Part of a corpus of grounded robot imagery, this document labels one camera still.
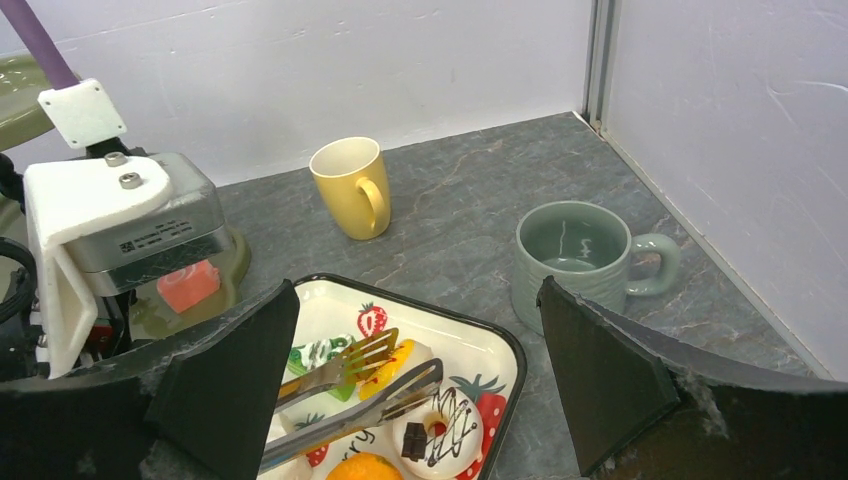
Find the yellow glazed donut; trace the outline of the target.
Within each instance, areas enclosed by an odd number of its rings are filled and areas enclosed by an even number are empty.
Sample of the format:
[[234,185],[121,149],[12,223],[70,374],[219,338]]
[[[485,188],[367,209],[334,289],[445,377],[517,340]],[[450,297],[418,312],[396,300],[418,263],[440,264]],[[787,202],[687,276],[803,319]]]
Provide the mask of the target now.
[[365,401],[385,389],[397,377],[433,358],[432,349],[416,340],[405,339],[391,352],[389,359],[360,386],[358,398]]

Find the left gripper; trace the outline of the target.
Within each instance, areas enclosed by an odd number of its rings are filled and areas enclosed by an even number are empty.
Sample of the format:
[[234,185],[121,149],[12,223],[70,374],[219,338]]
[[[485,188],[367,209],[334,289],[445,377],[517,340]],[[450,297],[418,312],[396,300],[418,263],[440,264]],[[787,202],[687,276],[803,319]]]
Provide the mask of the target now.
[[[34,375],[45,376],[48,364],[36,361],[36,349],[46,348],[30,316],[35,311],[36,268],[26,247],[6,234],[8,209],[16,203],[24,206],[23,176],[15,171],[13,162],[1,156],[1,256],[19,265],[11,272],[7,293],[1,302],[1,346],[9,350],[1,355],[1,379],[13,380]],[[85,364],[112,358],[127,352],[132,343],[129,306],[131,291],[115,296],[94,295],[98,306],[97,318],[82,346],[78,363]]]

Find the orange macaron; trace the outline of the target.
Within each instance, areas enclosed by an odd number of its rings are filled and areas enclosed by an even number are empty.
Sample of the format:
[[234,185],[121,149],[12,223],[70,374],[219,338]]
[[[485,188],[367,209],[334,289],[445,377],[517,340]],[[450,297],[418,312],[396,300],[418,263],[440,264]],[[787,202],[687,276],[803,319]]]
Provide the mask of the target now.
[[403,480],[401,471],[383,456],[360,452],[341,461],[327,480]]

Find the pink swirl roll cake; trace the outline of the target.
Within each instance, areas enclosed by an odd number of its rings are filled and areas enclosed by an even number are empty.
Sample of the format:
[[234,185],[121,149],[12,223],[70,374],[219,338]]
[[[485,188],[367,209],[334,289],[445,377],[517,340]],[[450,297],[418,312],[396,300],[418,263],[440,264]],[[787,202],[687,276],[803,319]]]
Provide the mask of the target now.
[[177,314],[196,306],[220,287],[219,270],[209,260],[167,274],[156,282],[158,294]]

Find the grey-green ceramic mug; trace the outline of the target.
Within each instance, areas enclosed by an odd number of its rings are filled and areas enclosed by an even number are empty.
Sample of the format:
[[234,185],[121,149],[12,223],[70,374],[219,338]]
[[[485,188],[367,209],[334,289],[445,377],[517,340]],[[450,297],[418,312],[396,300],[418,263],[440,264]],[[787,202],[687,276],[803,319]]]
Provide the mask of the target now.
[[622,314],[628,298],[668,291],[680,262],[680,247],[666,235],[633,235],[622,218],[596,204],[551,202],[517,224],[511,304],[518,319],[541,335],[536,299],[545,278]]

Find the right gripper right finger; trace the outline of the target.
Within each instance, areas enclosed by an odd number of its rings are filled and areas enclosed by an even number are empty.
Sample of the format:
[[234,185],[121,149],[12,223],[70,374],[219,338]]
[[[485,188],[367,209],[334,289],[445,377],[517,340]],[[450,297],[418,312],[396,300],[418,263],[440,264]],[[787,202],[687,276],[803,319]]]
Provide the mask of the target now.
[[846,477],[845,383],[702,350],[550,277],[537,305],[582,476]]

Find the yellow ceramic mug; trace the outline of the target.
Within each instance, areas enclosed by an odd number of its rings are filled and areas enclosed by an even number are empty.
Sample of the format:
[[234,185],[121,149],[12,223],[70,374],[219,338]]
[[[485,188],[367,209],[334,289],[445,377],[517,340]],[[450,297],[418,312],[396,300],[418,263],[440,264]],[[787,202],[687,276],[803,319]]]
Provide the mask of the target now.
[[309,161],[321,198],[341,230],[354,240],[386,231],[391,195],[382,150],[369,137],[347,137],[316,151]]

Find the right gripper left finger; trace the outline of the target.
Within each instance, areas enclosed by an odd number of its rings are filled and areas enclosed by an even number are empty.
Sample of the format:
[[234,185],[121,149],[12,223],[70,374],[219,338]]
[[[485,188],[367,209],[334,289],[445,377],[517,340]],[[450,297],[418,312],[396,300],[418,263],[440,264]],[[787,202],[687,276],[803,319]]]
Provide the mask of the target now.
[[284,280],[166,338],[1,386],[5,479],[253,479],[299,312]]

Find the strawberry print serving tray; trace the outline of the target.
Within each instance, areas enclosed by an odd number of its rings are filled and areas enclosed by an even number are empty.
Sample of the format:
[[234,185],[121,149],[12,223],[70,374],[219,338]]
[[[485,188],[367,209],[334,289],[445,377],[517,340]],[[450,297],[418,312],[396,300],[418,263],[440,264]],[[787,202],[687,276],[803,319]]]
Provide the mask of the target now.
[[[404,479],[423,479],[400,460],[423,458],[425,427],[407,425],[399,455],[392,423],[441,390],[455,387],[474,402],[484,428],[481,455],[455,479],[491,475],[527,374],[524,350],[512,334],[497,325],[336,275],[301,279],[295,290],[300,314],[293,346],[341,334],[351,334],[354,344],[299,378],[286,371],[283,391],[305,386],[308,395],[277,407],[275,413],[286,415],[295,431],[266,444],[259,474],[305,456],[313,469],[311,479],[326,479],[341,461],[368,452],[389,460]],[[360,386],[405,339],[429,346],[433,358],[360,401]],[[312,389],[349,384],[356,389],[346,402],[329,393],[309,394]]]

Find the green triangular cake slice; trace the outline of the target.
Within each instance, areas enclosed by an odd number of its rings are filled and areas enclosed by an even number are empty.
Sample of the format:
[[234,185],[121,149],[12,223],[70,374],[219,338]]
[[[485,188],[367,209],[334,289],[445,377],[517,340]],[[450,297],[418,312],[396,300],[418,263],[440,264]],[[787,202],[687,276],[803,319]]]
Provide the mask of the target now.
[[[354,337],[351,334],[341,334],[339,336],[293,346],[288,357],[287,370],[295,378],[299,378],[327,364],[353,344]],[[329,390],[312,389],[309,391],[309,394],[329,393],[340,402],[346,402],[352,397],[355,389],[355,384],[349,384]]]

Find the white chocolate drizzle donut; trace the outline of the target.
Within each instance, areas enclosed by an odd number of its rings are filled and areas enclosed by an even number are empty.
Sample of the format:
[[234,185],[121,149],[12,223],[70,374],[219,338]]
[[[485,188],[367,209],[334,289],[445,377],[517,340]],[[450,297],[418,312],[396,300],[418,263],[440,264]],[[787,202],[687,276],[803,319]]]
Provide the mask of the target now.
[[474,402],[455,387],[441,390],[427,402],[392,423],[394,446],[402,455],[409,423],[425,427],[423,458],[401,457],[401,464],[423,479],[455,479],[482,453],[484,428]]

